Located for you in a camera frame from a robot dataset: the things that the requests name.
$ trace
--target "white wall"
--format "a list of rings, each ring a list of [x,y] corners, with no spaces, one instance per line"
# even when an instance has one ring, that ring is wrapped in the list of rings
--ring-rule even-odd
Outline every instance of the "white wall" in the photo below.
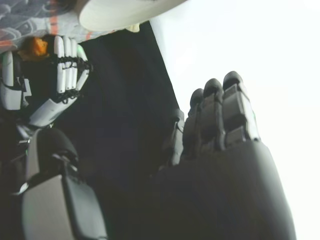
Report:
[[[320,1],[189,0],[151,20],[184,113],[237,71],[248,88],[299,240],[320,239]]]

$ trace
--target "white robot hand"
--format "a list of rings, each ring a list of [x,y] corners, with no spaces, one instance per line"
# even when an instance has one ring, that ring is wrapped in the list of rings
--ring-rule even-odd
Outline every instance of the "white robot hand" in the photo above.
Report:
[[[36,127],[50,125],[77,100],[89,76],[91,67],[86,53],[74,39],[55,36],[53,59],[56,59],[56,66],[53,66],[56,68],[56,84],[54,84],[56,89],[54,91],[51,89],[50,92],[54,92],[54,95],[48,96],[44,102],[35,107],[30,106],[34,101],[29,101],[34,98],[31,89],[32,79],[24,76],[22,60],[11,51],[3,56],[1,104],[9,111],[18,113],[24,111],[23,118],[29,125]]]

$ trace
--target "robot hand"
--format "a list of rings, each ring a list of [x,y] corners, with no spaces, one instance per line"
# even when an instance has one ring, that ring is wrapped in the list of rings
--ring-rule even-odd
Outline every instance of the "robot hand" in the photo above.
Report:
[[[44,63],[23,62],[17,53],[11,51],[3,56],[1,104],[36,127],[48,126],[77,100],[91,70],[84,49],[74,39],[55,36],[50,48],[52,54]],[[53,80],[49,80],[52,75],[41,81],[32,77],[44,65],[56,69]],[[39,83],[43,86],[46,81],[45,87],[37,86]]]

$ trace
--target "orange food item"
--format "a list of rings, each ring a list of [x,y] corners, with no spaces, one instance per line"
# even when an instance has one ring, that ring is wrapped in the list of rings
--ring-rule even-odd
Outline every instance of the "orange food item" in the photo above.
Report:
[[[39,37],[34,37],[31,43],[32,53],[37,57],[48,55],[48,43]]]

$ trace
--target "white background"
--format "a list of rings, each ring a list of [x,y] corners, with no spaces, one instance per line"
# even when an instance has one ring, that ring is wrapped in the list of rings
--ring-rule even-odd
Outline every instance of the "white background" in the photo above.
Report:
[[[151,20],[178,103],[237,71],[291,207],[320,240],[320,1],[189,0]]]

